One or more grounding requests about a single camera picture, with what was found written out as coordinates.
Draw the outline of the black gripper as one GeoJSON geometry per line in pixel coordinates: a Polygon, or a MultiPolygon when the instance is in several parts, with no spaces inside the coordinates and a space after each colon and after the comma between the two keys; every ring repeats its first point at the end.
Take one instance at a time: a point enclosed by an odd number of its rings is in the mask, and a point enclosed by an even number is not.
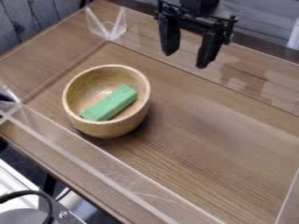
{"type": "Polygon", "coordinates": [[[180,47],[180,29],[204,34],[196,58],[199,69],[216,59],[222,44],[231,43],[239,21],[238,16],[220,6],[220,0],[158,0],[155,19],[166,56],[180,47]]]}

